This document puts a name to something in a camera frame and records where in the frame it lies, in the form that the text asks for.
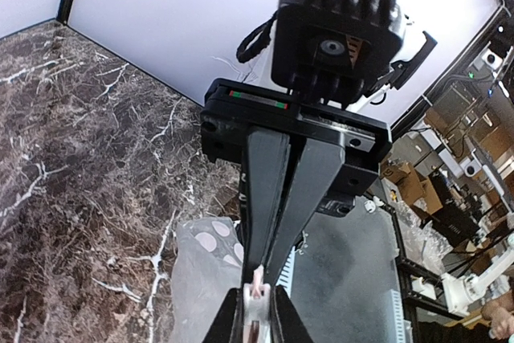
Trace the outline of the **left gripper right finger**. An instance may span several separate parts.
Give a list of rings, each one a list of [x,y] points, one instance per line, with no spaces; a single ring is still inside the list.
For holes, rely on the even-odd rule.
[[[283,286],[276,286],[271,290],[271,341],[313,343]]]

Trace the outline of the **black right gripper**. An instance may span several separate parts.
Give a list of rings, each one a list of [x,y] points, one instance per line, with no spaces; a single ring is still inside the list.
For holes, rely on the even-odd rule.
[[[239,164],[246,144],[245,268],[264,265],[271,245],[268,279],[279,277],[316,210],[342,218],[354,208],[392,147],[385,122],[328,105],[297,104],[285,93],[221,78],[208,89],[200,117],[202,152],[210,161]],[[271,242],[288,165],[288,135],[295,142],[314,140],[306,141],[296,163]]]

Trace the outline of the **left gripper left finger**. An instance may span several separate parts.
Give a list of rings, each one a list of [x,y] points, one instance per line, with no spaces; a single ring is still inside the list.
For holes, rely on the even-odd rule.
[[[243,327],[243,290],[231,288],[226,294],[202,342],[242,343]]]

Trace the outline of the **clear zip top bag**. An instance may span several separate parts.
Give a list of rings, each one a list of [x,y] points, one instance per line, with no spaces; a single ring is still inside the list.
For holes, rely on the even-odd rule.
[[[244,248],[228,217],[180,223],[171,279],[174,327],[171,342],[201,342],[222,302],[241,284]]]

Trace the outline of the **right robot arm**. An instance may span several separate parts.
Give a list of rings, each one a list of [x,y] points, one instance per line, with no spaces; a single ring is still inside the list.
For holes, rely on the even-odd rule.
[[[241,280],[277,281],[316,213],[343,217],[374,182],[392,145],[389,126],[351,112],[404,83],[418,59],[399,60],[401,27],[277,12],[272,40],[277,90],[218,78],[201,112],[202,150],[240,168]]]

